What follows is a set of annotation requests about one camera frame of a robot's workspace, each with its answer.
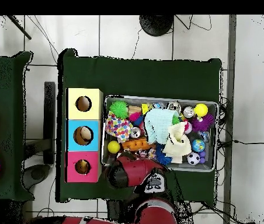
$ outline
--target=yellow ball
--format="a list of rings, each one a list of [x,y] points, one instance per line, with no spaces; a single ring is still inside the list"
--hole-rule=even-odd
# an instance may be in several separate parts
[[[197,104],[196,107],[194,108],[194,113],[198,117],[204,117],[208,113],[208,107],[205,104]]]
[[[116,154],[120,150],[120,145],[117,141],[111,141],[109,142],[107,148],[110,153]]]

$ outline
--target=green toy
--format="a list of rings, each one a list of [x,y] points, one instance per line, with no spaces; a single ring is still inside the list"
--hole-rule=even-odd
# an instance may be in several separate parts
[[[128,107],[127,103],[124,101],[117,100],[113,102],[109,110],[112,111],[117,118],[121,118],[122,120],[128,117]]]
[[[179,124],[180,123],[180,119],[179,119],[179,117],[177,117],[177,116],[173,116],[172,117],[172,124],[174,125],[174,124]]]

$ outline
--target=soccer ball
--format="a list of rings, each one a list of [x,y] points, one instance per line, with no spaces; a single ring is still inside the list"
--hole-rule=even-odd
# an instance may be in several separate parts
[[[200,162],[200,156],[198,153],[191,152],[187,155],[187,161],[190,165],[197,165]]]

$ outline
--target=black stand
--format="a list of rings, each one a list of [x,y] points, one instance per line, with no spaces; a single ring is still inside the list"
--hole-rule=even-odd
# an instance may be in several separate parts
[[[23,27],[21,27],[21,25],[17,22],[17,20],[13,17],[13,16],[8,16],[7,17],[12,21],[13,24],[15,24],[17,26],[18,29],[20,29],[20,31],[29,39],[31,40],[32,38],[30,37],[30,35],[24,30]]]
[[[44,164],[54,164],[55,100],[55,83],[45,82],[43,139],[26,144],[24,160],[43,151]]]

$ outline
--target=dark green tablecloth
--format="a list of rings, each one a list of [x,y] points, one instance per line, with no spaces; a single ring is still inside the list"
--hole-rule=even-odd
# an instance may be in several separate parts
[[[32,200],[21,184],[24,155],[23,73],[32,54],[0,57],[0,199]]]
[[[65,183],[65,88],[99,88],[106,95],[129,95],[219,101],[221,61],[208,62],[177,60],[124,60],[106,57],[77,57],[73,49],[63,51],[58,58],[58,125],[56,199],[109,198],[126,199],[133,188],[112,189],[100,177],[99,182]],[[185,200],[214,200],[214,171],[209,173],[175,172]],[[166,175],[168,185],[175,190],[174,173]]]

